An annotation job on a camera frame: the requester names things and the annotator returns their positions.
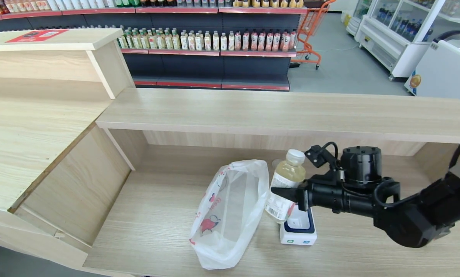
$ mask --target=bottle cap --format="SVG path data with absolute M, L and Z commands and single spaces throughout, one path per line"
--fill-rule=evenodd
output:
M 300 150 L 289 149 L 286 153 L 286 159 L 294 164 L 301 165 L 305 162 L 305 154 Z

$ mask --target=shopping cart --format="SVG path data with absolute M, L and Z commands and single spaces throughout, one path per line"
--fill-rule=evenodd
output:
M 324 15 L 329 10 L 330 4 L 335 1 L 336 0 L 305 2 L 304 5 L 307 7 L 307 13 L 300 17 L 297 39 L 295 41 L 296 58 L 290 61 L 290 68 L 297 68 L 302 63 L 316 63 L 316 70 L 319 68 L 322 57 L 312 49 L 312 45 L 308 41 L 310 37 L 316 34 Z M 317 56 L 317 59 L 310 60 L 311 54 Z

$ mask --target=glass door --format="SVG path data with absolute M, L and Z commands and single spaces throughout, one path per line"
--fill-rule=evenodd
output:
M 354 17 L 361 20 L 361 18 L 367 14 L 370 5 L 372 5 L 372 0 L 359 0 L 356 5 Z
M 413 42 L 435 0 L 403 0 L 390 29 Z
M 400 0 L 379 0 L 372 13 L 372 17 L 385 26 L 389 26 Z

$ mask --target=countertop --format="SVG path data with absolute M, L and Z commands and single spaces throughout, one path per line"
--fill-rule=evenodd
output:
M 122 35 L 120 28 L 71 29 L 43 42 L 6 43 L 31 30 L 0 33 L 2 51 L 43 51 L 43 50 L 96 50 Z
M 448 98 L 188 89 L 125 89 L 102 128 L 328 135 L 403 142 L 460 142 L 460 100 Z
M 111 102 L 101 83 L 0 79 L 0 209 L 19 204 Z

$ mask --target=printed logo on bag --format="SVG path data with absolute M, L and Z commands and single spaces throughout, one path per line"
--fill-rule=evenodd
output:
M 217 216 L 215 216 L 214 214 L 212 214 L 209 219 L 204 219 L 201 223 L 201 233 L 204 233 L 204 231 L 206 230 L 209 230 L 212 232 L 212 229 L 216 227 L 216 225 L 218 225 L 219 221 L 221 219 L 218 219 Z

